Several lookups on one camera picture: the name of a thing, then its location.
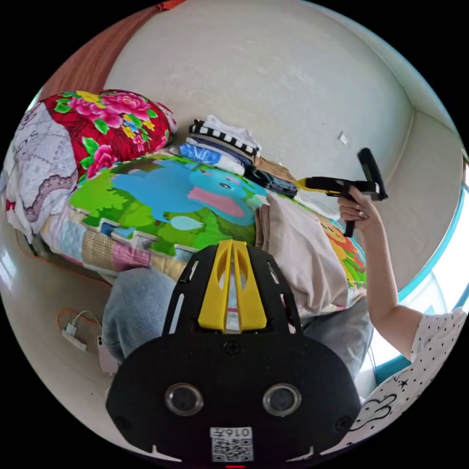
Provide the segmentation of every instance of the power adapter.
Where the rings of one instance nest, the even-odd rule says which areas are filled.
[[[77,332],[76,326],[69,323],[66,329],[62,329],[62,336],[65,337],[75,347],[85,352],[88,346],[84,342],[81,342],[75,337],[76,332]]]

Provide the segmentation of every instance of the red floral pillowcase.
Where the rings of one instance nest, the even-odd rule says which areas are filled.
[[[166,106],[131,91],[69,91],[42,102],[70,135],[78,183],[118,161],[159,150],[177,130]]]

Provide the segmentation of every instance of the camera lens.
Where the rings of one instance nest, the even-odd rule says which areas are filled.
[[[187,383],[171,386],[166,391],[165,402],[169,410],[185,417],[195,415],[204,405],[200,391]]]
[[[262,404],[269,414],[285,417],[298,409],[301,394],[291,384],[276,384],[265,392]]]

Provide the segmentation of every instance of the hand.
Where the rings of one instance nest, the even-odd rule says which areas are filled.
[[[351,186],[349,194],[355,199],[339,197],[339,209],[343,221],[354,221],[355,228],[362,234],[371,228],[381,228],[383,223],[376,207],[356,187]]]

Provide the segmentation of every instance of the polka dot shirt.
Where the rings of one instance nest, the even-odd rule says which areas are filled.
[[[381,383],[343,440],[322,454],[351,446],[387,427],[415,402],[436,376],[459,337],[467,314],[423,315],[412,345],[410,366]]]

